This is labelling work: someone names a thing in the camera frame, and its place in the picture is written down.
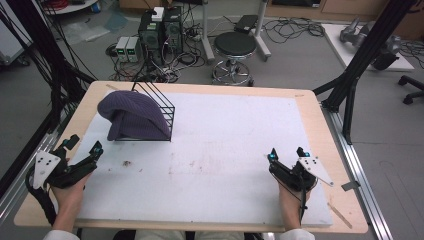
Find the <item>office chair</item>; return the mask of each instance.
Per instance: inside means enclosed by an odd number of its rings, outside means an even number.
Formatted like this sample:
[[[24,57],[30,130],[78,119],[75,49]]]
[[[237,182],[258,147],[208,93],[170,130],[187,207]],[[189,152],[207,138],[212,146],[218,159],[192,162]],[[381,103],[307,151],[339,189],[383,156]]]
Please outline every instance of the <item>office chair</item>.
[[[398,84],[403,86],[407,83],[412,84],[413,86],[415,86],[416,88],[420,89],[421,91],[419,92],[415,92],[415,93],[410,93],[408,95],[406,95],[405,99],[403,100],[403,103],[405,104],[411,104],[414,101],[412,100],[413,98],[417,98],[417,97],[424,97],[424,83],[422,82],[418,82],[417,80],[410,78],[408,76],[403,75],[400,79]]]
[[[212,72],[214,82],[225,85],[240,85],[248,82],[253,86],[254,80],[249,68],[240,62],[253,55],[256,42],[253,37],[241,32],[226,32],[220,34],[214,41],[215,51],[227,60],[220,61]]]

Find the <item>sleeve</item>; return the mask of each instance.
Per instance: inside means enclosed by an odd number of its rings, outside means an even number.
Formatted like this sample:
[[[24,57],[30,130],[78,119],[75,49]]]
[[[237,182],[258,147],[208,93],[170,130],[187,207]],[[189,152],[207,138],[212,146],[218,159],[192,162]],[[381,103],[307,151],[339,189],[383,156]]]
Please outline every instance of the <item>sleeve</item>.
[[[276,235],[276,240],[315,240],[314,235],[303,229],[293,229]]]
[[[79,240],[79,238],[70,232],[51,230],[43,240]]]

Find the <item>person's hand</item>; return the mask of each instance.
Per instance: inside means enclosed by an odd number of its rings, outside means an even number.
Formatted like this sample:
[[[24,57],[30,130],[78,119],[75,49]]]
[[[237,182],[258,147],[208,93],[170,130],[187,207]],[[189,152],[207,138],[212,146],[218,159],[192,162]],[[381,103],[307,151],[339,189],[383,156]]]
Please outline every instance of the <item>person's hand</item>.
[[[84,186],[90,175],[91,173],[69,188],[52,187],[53,194],[59,205],[53,230],[72,232],[75,219],[81,210]]]
[[[280,188],[280,207],[286,231],[300,228],[300,198],[301,192],[290,191],[287,186],[278,184]],[[309,199],[310,191],[306,194],[306,200]]]

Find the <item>folded cloth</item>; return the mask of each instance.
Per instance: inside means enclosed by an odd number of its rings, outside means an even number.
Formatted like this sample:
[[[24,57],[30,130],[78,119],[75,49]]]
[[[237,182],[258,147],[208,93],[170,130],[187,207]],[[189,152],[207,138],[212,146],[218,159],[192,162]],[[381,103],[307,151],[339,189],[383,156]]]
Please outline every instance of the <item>folded cloth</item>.
[[[107,140],[169,140],[171,132],[158,104],[134,91],[114,91],[97,105],[99,114],[109,120]]]

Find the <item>black wire rack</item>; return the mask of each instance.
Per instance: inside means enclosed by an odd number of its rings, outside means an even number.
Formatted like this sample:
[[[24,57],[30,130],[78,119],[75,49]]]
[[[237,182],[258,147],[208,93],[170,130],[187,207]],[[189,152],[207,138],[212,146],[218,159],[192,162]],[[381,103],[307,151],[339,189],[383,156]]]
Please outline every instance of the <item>black wire rack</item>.
[[[152,82],[134,82],[131,91],[146,94],[158,105],[168,125],[170,134],[169,138],[156,141],[171,141],[175,115],[174,104]],[[152,122],[152,124],[160,130],[156,123]],[[151,141],[151,139],[142,139],[142,141]]]

